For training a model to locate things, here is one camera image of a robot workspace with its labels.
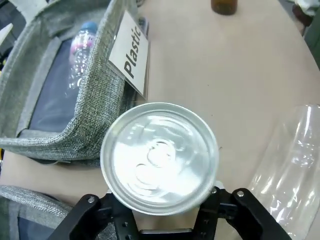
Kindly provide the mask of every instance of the plastic water bottle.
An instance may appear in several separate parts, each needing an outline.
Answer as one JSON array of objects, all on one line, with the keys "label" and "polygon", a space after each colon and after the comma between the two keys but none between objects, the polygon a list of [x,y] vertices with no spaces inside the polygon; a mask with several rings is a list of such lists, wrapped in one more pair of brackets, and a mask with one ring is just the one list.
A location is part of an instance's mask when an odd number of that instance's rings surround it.
[{"label": "plastic water bottle", "polygon": [[85,22],[81,30],[74,37],[69,55],[71,74],[68,81],[68,90],[78,89],[82,76],[88,65],[90,49],[94,44],[98,26],[95,22]]}]

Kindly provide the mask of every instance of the beige table surface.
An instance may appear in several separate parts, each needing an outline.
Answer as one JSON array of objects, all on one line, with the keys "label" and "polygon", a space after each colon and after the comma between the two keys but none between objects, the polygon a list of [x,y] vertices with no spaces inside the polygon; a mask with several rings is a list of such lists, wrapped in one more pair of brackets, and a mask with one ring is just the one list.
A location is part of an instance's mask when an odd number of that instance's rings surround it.
[{"label": "beige table surface", "polygon": [[[148,101],[201,116],[221,147],[218,180],[229,191],[248,186],[278,116],[320,103],[320,73],[295,24],[277,0],[240,0],[233,16],[215,14],[209,0],[147,0],[140,11],[150,22]],[[10,152],[0,184],[71,204],[107,190],[99,169],[44,166]],[[196,214],[136,219],[145,229],[186,228]],[[228,239],[225,229],[219,224],[216,239]]]}]

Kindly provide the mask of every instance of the clear plastic container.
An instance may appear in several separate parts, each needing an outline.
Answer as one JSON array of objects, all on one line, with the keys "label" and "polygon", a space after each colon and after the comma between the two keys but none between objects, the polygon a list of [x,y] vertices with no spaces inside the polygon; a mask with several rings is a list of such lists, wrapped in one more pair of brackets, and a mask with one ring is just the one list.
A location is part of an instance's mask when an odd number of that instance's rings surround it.
[{"label": "clear plastic container", "polygon": [[293,240],[303,240],[320,202],[320,106],[288,113],[275,129],[249,190]]},{"label": "clear plastic container", "polygon": [[70,90],[79,90],[82,76],[89,63],[90,50],[94,44],[97,29],[97,24],[92,21],[84,23],[81,27],[81,30],[74,37],[71,43],[69,56],[71,73],[68,81],[68,87]]}]

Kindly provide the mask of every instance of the brown bottle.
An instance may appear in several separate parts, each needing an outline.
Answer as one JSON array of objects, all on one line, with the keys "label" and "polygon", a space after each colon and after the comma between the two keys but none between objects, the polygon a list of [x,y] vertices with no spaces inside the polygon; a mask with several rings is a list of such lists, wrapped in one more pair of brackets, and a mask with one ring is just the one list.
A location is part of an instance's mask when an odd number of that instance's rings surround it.
[{"label": "brown bottle", "polygon": [[218,14],[232,15],[237,11],[238,0],[211,0],[211,8]]}]

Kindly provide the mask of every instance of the clear plastic bottle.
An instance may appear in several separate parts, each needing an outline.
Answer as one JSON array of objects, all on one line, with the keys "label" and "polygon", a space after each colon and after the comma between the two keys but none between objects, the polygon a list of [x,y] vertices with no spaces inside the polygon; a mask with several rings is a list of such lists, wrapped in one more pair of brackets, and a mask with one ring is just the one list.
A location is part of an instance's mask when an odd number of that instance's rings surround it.
[{"label": "clear plastic bottle", "polygon": [[248,188],[293,240],[309,232],[320,203],[320,106],[279,123]]},{"label": "clear plastic bottle", "polygon": [[81,30],[72,41],[69,56],[71,73],[68,79],[68,91],[79,89],[82,76],[88,65],[89,54],[95,41],[97,29],[98,26],[95,22],[88,21],[82,25]]}]

